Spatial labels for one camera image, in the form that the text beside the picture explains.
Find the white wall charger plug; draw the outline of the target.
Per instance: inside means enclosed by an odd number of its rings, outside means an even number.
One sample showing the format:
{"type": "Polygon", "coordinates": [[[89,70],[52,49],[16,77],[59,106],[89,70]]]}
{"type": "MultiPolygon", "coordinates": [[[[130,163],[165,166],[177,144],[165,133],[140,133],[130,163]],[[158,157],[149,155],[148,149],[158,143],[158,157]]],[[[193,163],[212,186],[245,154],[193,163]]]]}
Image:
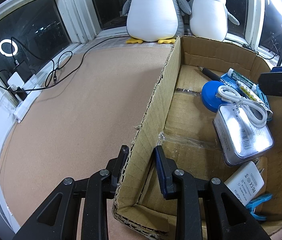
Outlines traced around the white wall charger plug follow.
{"type": "Polygon", "coordinates": [[[224,184],[246,206],[262,189],[264,180],[253,161],[249,161],[230,176],[224,184]]]}

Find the white rectangular tin box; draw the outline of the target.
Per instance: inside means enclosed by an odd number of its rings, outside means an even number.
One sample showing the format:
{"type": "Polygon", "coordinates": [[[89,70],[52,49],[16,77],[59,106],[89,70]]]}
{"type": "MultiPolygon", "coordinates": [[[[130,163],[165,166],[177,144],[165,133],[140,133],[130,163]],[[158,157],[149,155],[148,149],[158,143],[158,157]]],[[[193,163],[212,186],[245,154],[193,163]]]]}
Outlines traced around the white rectangular tin box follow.
{"type": "Polygon", "coordinates": [[[268,127],[256,128],[245,111],[235,105],[221,105],[213,126],[222,146],[224,161],[229,166],[255,159],[274,145],[268,127]]]}

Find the green glitter glue tube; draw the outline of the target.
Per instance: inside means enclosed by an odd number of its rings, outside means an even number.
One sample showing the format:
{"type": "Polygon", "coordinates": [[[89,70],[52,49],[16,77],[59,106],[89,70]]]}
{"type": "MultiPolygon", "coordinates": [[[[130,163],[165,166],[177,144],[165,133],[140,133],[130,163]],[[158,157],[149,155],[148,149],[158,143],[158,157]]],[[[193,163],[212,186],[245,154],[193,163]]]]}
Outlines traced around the green glitter glue tube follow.
{"type": "Polygon", "coordinates": [[[253,92],[257,92],[257,85],[250,81],[247,77],[241,75],[239,72],[229,68],[227,72],[227,76],[230,77],[234,81],[240,81],[244,83],[248,88],[250,88],[253,92]]]}

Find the brown cardboard box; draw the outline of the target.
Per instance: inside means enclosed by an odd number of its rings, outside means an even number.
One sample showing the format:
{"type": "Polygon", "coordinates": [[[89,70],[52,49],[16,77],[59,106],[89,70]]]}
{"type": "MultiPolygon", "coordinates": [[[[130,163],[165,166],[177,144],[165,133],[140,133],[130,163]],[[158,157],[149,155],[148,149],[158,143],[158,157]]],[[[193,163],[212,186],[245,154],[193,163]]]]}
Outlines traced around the brown cardboard box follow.
{"type": "MultiPolygon", "coordinates": [[[[202,104],[208,79],[199,67],[217,74],[233,68],[253,82],[270,71],[261,57],[236,44],[193,36],[176,40],[138,127],[112,208],[116,220],[151,239],[173,239],[176,229],[176,202],[162,197],[151,158],[159,142],[166,156],[194,177],[226,180],[235,172],[223,161],[212,124],[215,114],[202,104]]],[[[267,216],[264,230],[272,239],[282,239],[282,97],[269,96],[268,101],[274,145],[260,165],[265,190],[273,198],[260,210],[267,216]]]]}

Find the blue clothes peg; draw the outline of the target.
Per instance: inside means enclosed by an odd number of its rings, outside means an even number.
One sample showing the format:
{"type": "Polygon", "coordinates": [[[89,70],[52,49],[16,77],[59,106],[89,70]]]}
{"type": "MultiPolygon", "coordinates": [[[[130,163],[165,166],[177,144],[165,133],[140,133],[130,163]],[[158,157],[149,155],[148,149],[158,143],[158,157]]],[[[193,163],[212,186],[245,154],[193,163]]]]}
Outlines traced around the blue clothes peg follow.
{"type": "Polygon", "coordinates": [[[267,220],[266,216],[263,215],[257,215],[255,213],[255,210],[258,206],[260,206],[261,204],[271,200],[273,197],[273,195],[271,193],[267,193],[267,194],[263,194],[258,196],[257,198],[251,200],[246,206],[245,208],[249,211],[249,213],[258,221],[264,222],[267,220]]]}

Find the blue phone stand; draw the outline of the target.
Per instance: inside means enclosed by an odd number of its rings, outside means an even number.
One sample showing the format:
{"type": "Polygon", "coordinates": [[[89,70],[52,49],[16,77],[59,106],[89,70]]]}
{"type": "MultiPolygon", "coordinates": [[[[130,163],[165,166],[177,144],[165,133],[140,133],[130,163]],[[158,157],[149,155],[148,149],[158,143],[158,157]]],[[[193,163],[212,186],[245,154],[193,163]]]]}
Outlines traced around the blue phone stand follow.
{"type": "MultiPolygon", "coordinates": [[[[231,88],[235,89],[239,94],[241,94],[241,96],[244,96],[245,98],[247,98],[238,88],[236,81],[232,80],[230,77],[227,76],[227,73],[223,74],[221,76],[221,81],[225,84],[230,86],[231,88]]],[[[269,102],[267,97],[264,95],[264,93],[260,90],[260,88],[257,85],[257,92],[255,93],[256,95],[258,95],[265,103],[268,107],[270,107],[269,102]]],[[[271,121],[273,117],[273,113],[272,114],[268,114],[267,112],[267,121],[271,121]]]]}

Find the small penguin plush toy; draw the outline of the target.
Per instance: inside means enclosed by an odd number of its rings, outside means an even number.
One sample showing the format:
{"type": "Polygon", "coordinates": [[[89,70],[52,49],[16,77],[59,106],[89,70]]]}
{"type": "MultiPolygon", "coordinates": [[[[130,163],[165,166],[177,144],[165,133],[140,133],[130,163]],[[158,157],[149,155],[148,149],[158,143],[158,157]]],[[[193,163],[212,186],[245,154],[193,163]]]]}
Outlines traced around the small penguin plush toy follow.
{"type": "Polygon", "coordinates": [[[196,37],[223,41],[228,33],[228,22],[239,26],[239,20],[232,15],[226,0],[190,0],[189,26],[196,37]]]}

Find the white power adapter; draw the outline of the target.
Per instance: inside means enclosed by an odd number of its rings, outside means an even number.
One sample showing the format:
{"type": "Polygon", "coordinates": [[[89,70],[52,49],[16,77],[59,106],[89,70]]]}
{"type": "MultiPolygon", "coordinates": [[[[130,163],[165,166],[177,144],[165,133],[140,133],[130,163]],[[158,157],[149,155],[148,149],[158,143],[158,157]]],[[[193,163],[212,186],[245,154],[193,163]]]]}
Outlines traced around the white power adapter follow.
{"type": "Polygon", "coordinates": [[[10,88],[13,87],[22,88],[25,84],[21,76],[18,74],[18,72],[14,72],[13,75],[8,79],[7,83],[10,88]]]}

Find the large penguin plush toy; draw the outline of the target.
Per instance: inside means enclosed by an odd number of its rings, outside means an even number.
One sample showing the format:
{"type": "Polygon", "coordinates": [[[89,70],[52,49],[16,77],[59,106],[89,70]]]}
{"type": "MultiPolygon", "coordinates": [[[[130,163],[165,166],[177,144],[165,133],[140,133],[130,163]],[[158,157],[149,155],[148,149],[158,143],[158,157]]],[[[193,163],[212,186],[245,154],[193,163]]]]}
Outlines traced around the large penguin plush toy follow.
{"type": "Polygon", "coordinates": [[[127,0],[123,15],[127,17],[127,44],[173,44],[184,34],[183,16],[191,15],[191,7],[187,0],[127,0]]]}

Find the black marker pen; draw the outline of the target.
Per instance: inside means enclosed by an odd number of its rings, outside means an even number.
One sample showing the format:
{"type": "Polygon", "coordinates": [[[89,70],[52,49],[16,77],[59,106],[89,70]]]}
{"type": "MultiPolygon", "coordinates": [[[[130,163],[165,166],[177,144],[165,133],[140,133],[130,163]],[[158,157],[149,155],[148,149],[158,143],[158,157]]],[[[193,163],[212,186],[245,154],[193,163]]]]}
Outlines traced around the black marker pen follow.
{"type": "Polygon", "coordinates": [[[201,66],[199,66],[198,68],[206,77],[208,77],[212,81],[220,81],[221,80],[221,77],[216,75],[215,73],[213,73],[211,70],[209,70],[207,68],[203,68],[201,66]]]}

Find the white power strip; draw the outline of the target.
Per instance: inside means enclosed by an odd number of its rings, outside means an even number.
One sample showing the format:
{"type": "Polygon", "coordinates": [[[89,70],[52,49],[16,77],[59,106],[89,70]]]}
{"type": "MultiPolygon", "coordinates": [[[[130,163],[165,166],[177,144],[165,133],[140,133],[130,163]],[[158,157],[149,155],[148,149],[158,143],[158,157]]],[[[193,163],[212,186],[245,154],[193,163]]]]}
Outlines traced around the white power strip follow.
{"type": "Polygon", "coordinates": [[[34,74],[22,87],[24,90],[31,90],[27,92],[27,97],[24,101],[21,101],[18,106],[16,107],[16,110],[14,111],[15,120],[20,123],[22,122],[23,118],[29,111],[31,105],[33,102],[37,99],[37,97],[41,94],[41,90],[35,90],[38,88],[41,88],[40,85],[38,85],[38,78],[34,74]]]}

